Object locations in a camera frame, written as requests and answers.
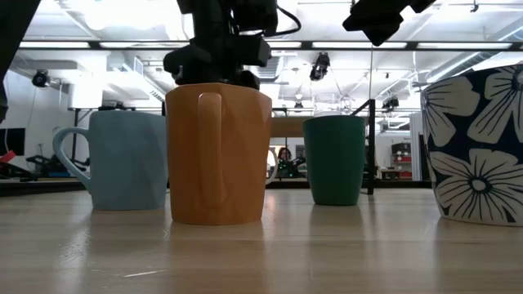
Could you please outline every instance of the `dark green mug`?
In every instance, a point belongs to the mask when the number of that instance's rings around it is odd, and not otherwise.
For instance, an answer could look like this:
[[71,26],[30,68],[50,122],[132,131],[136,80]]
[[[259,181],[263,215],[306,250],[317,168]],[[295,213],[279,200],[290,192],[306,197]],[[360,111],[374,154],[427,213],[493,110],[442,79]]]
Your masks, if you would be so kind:
[[365,164],[365,120],[348,115],[303,123],[307,175],[319,205],[356,205]]

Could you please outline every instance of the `person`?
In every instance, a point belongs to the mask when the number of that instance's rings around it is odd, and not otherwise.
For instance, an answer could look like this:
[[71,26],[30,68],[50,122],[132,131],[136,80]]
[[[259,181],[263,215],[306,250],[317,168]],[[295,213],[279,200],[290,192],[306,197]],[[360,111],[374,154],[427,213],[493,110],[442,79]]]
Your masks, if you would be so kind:
[[291,150],[289,150],[287,147],[283,147],[278,151],[278,159],[283,159],[284,161],[290,161],[293,158],[293,155],[291,154]]

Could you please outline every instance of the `orange mug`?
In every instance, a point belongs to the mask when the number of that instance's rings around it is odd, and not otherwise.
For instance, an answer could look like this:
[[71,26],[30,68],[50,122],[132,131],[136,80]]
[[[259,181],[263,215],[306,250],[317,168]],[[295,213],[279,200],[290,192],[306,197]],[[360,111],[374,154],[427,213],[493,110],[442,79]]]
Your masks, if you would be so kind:
[[277,172],[266,180],[272,100],[252,88],[204,83],[169,92],[166,106],[173,220],[258,221]]

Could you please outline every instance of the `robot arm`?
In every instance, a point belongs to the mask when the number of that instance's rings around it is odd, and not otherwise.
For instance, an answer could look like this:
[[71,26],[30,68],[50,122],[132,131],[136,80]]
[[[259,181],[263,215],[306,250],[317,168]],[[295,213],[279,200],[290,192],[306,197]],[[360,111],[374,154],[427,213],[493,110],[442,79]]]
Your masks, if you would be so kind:
[[[263,36],[297,32],[296,16],[278,6],[276,0],[177,0],[181,13],[191,13],[194,38],[190,45],[165,56],[163,67],[178,85],[226,82],[259,90],[260,81],[243,65],[266,66],[270,47]],[[417,13],[435,0],[359,0],[344,22],[347,31],[362,30],[374,46],[390,38],[400,27],[401,11],[411,6]],[[295,29],[276,32],[277,9],[297,23]],[[240,32],[260,30],[241,35]]]
[[[194,38],[190,45],[163,59],[164,69],[178,85],[225,82],[259,89],[259,79],[243,65],[266,66],[269,44],[263,37],[297,32],[296,16],[278,6],[276,0],[178,0],[183,14],[191,13]],[[276,32],[280,9],[297,27]],[[259,31],[255,34],[240,34]]]

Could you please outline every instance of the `white flower pattern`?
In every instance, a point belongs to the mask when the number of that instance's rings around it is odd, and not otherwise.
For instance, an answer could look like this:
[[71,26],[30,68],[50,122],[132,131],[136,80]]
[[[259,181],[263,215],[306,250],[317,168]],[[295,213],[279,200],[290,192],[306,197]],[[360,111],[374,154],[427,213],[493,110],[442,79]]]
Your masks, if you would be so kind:
[[465,77],[447,79],[430,85],[422,95],[423,128],[425,144],[428,135],[434,145],[447,145],[456,128],[445,114],[469,116],[476,110],[480,94],[472,90],[472,84]]
[[471,149],[470,163],[441,152],[430,158],[437,172],[449,176],[435,190],[448,217],[497,225],[523,221],[523,165],[515,156]]
[[489,104],[468,129],[468,136],[485,143],[498,143],[510,117],[517,139],[523,143],[523,65],[497,69],[485,82]]

